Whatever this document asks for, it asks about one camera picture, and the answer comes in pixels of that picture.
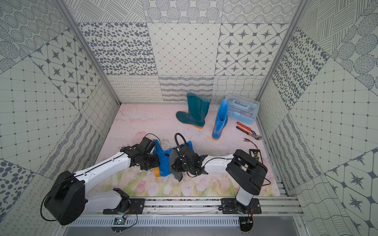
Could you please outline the blue rubber boot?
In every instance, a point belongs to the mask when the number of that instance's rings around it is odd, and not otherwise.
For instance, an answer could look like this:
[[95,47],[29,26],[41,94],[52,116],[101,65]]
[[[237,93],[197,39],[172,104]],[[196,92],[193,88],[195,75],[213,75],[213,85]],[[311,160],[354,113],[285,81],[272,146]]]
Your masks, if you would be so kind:
[[223,99],[220,103],[217,116],[216,116],[214,129],[212,132],[212,138],[214,140],[220,139],[222,131],[227,125],[228,109],[229,109],[229,101],[227,99]]
[[[169,165],[169,154],[173,148],[169,150],[162,150],[159,141],[155,139],[154,142],[156,144],[156,146],[154,147],[154,153],[158,154],[158,160],[160,163],[160,166],[158,168],[155,168],[155,175],[157,177],[166,177],[168,175],[171,175],[171,172],[168,169],[168,165]],[[184,159],[182,157],[180,157],[180,161],[178,161],[177,170],[182,172],[182,174],[183,172],[187,171],[186,164],[184,163]]]

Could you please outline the green rubber boot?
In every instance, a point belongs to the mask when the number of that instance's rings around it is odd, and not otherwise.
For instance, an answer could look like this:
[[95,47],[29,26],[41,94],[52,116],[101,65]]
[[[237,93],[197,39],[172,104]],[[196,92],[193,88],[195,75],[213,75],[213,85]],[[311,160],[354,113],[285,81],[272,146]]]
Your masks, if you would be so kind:
[[205,126],[205,118],[209,111],[210,100],[195,93],[187,93],[188,111],[178,111],[176,118],[183,124],[190,124],[197,128]]

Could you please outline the grey microfibre cloth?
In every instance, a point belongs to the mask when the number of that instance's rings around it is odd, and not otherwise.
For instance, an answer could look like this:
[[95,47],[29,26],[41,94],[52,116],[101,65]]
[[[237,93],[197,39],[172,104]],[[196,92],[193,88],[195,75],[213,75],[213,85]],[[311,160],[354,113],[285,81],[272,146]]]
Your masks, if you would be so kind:
[[169,154],[169,165],[168,169],[171,172],[171,174],[174,176],[174,178],[177,181],[181,181],[183,178],[182,172],[177,170],[178,167],[178,161],[180,161],[180,155],[177,151],[177,149],[172,149],[170,154]]

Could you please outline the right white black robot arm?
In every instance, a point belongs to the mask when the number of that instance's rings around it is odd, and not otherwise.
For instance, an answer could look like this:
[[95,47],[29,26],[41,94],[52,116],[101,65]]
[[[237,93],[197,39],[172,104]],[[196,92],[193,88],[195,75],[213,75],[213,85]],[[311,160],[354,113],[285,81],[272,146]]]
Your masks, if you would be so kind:
[[265,165],[241,149],[227,156],[213,157],[200,156],[186,145],[171,151],[168,168],[178,181],[182,180],[183,173],[190,177],[228,173],[240,186],[235,200],[242,207],[247,207],[260,194],[268,173]]

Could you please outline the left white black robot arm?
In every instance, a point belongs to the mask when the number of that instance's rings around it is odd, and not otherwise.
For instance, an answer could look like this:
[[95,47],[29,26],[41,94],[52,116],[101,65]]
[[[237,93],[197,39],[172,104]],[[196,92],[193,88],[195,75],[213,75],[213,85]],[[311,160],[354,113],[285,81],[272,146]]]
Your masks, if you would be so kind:
[[130,167],[148,171],[160,166],[158,150],[160,140],[143,137],[141,143],[122,147],[110,158],[86,169],[60,173],[51,190],[42,200],[41,208],[47,209],[53,221],[62,226],[74,222],[82,214],[95,211],[129,214],[132,202],[129,194],[120,188],[91,195],[89,192],[104,180]]

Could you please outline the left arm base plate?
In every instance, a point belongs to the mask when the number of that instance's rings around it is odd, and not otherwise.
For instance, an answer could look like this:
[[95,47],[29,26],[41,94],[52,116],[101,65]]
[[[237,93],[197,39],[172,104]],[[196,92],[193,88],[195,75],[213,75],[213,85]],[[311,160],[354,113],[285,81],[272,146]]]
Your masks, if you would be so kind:
[[117,207],[106,208],[103,214],[142,214],[145,205],[145,199],[128,198],[122,199]]

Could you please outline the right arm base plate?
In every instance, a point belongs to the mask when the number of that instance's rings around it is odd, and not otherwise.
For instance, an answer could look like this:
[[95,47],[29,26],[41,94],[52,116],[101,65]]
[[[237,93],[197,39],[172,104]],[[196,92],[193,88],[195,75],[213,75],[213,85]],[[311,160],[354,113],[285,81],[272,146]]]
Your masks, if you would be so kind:
[[222,198],[221,205],[218,208],[223,214],[261,214],[260,202],[252,198],[250,203],[245,206],[234,198]]

